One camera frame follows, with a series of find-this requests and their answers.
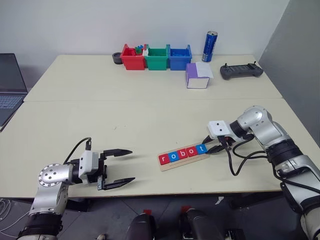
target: green bin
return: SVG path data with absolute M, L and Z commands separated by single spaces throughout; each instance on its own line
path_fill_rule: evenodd
M 150 48 L 149 44 L 146 45 L 148 54 L 144 56 L 149 70 L 167 70 L 168 64 L 168 48 Z

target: blue letter block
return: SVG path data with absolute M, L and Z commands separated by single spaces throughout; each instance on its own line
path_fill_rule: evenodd
M 170 152 L 168 154 L 169 154 L 170 162 L 175 162 L 175 161 L 179 160 L 178 152 L 174 151 L 174 152 Z
M 198 155 L 205 154 L 208 151 L 206 148 L 206 145 L 204 145 L 204 144 L 199 144 L 199 145 L 195 146 L 195 148 L 198 152 Z

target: gray wall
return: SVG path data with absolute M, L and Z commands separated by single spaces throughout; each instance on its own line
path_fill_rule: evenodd
M 215 54 L 260 59 L 288 2 L 0 0 L 0 52 L 16 53 L 29 88 L 59 54 L 112 54 L 124 44 L 190 44 L 201 54 L 209 30 L 219 33 Z
M 259 64 L 320 146 L 319 0 L 290 0 Z

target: black cable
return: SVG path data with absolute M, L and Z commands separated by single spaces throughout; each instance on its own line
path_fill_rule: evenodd
M 307 186 L 307 185 L 304 185 L 304 184 L 301 184 L 301 183 L 297 183 L 297 182 L 294 182 L 294 181 L 290 181 L 288 179 L 285 179 L 285 178 L 282 178 L 280 176 L 277 175 L 277 172 L 276 172 L 276 169 L 275 169 L 275 166 L 272 164 L 272 171 L 273 171 L 273 175 L 276 179 L 286 183 L 286 184 L 290 184 L 290 185 L 293 185 L 293 186 L 297 186 L 297 187 L 300 187 L 300 188 L 303 188 L 303 189 L 308 189 L 310 191 L 313 191 L 313 192 L 316 192 L 318 194 L 320 194 L 320 190 L 319 189 L 316 189 L 312 186 Z
M 247 139 L 247 140 L 245 140 L 245 141 L 243 141 L 243 142 L 240 142 L 240 143 L 238 143 L 237 145 L 235 145 L 235 146 L 233 147 L 232 153 L 233 153 L 234 155 L 236 155 L 237 157 L 242 158 L 242 159 L 245 159 L 245 158 L 246 158 L 246 156 L 242 156 L 242 155 L 236 153 L 236 149 L 237 149 L 238 147 L 240 147 L 241 145 L 246 144 L 246 143 L 250 142 L 251 140 L 253 140 L 253 139 L 254 139 L 254 135 L 253 135 L 253 134 L 250 134 L 250 135 L 252 135 L 252 136 L 250 136 L 249 139 Z M 267 157 L 266 155 L 259 155 L 259 156 L 251 156 L 251 157 L 249 157 L 248 159 L 261 159 L 261 158 L 267 159 L 268 157 Z
M 86 138 L 82 139 L 81 141 L 79 141 L 79 142 L 74 146 L 74 148 L 72 149 L 72 151 L 70 152 L 70 154 L 66 157 L 66 159 L 65 159 L 64 162 L 63 162 L 63 164 L 67 164 L 67 163 L 68 163 L 68 160 L 70 159 L 70 157 L 71 157 L 71 155 L 74 153 L 74 151 L 77 149 L 77 147 L 79 147 L 79 145 L 80 145 L 81 143 L 83 143 L 84 141 L 86 141 L 86 140 L 91 141 L 91 137 L 86 137 Z
M 248 159 L 252 159 L 251 157 L 252 157 L 253 155 L 264 153 L 264 151 L 254 151 L 254 152 L 250 153 L 248 156 L 245 156 L 244 159 L 243 159 L 243 161 L 240 163 L 238 170 L 237 170 L 236 173 L 235 173 L 234 168 L 233 168 L 233 166 L 232 166 L 231 153 L 230 153 L 228 147 L 225 147 L 224 149 L 225 149 L 226 153 L 228 154 L 229 167 L 230 167 L 230 171 L 231 171 L 231 173 L 232 173 L 233 176 L 237 176 L 237 175 L 240 173 L 240 171 L 241 171 L 243 165 L 245 164 L 245 162 L 246 162 Z

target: energy drink can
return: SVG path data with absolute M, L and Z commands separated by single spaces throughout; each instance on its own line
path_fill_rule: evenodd
M 202 61 L 211 62 L 217 37 L 218 33 L 216 31 L 207 32 L 203 49 Z

